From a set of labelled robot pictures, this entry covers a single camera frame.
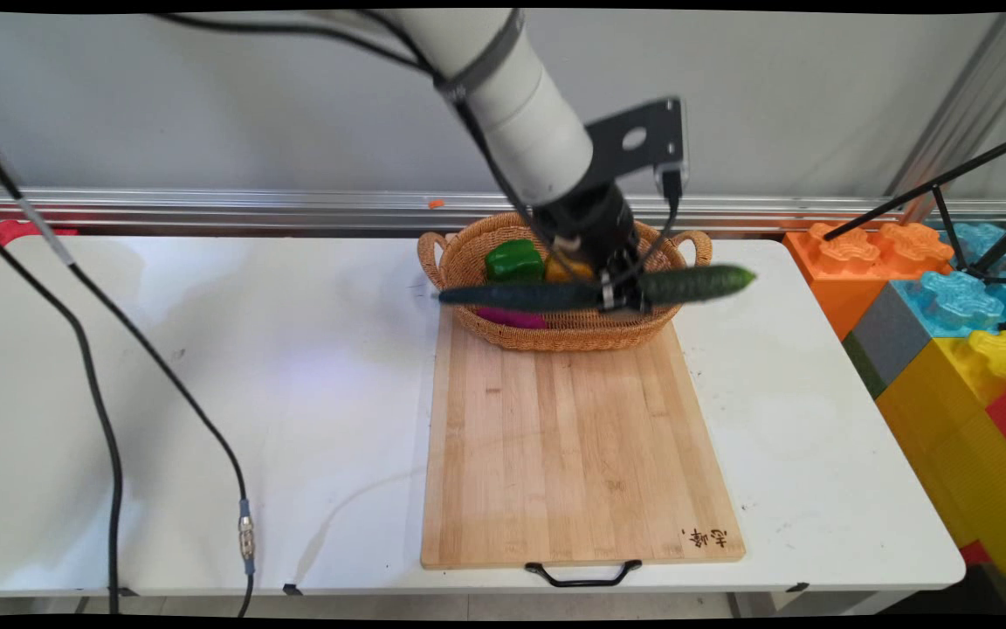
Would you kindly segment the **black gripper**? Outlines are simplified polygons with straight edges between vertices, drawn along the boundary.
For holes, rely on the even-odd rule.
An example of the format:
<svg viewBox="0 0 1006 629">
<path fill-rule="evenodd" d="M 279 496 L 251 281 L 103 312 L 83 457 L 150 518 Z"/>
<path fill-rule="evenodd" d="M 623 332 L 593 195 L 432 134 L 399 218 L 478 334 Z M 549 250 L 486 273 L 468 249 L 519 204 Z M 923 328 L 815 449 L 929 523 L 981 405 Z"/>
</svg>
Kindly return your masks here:
<svg viewBox="0 0 1006 629">
<path fill-rule="evenodd" d="M 650 314 L 642 288 L 646 252 L 618 183 L 599 184 L 536 207 L 536 228 L 552 251 L 598 268 L 598 312 Z M 616 282 L 624 271 L 622 286 Z"/>
</svg>

